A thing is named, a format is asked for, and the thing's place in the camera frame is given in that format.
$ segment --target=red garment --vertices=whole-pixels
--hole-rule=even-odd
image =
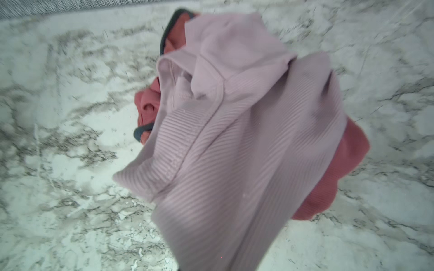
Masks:
[[[164,53],[177,50],[185,45],[184,24],[190,17],[184,13],[172,27],[167,36]],[[138,126],[155,122],[160,107],[160,84],[158,77],[149,88],[135,95],[135,104],[139,112]],[[141,135],[140,142],[145,144],[150,131]],[[317,213],[327,210],[338,192],[338,180],[350,173],[365,157],[369,142],[363,131],[350,119],[336,150],[336,153],[322,179],[297,209],[292,219],[310,220]]]

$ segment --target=gray textured surface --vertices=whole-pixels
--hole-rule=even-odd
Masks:
[[[166,0],[1,0],[0,20]]]

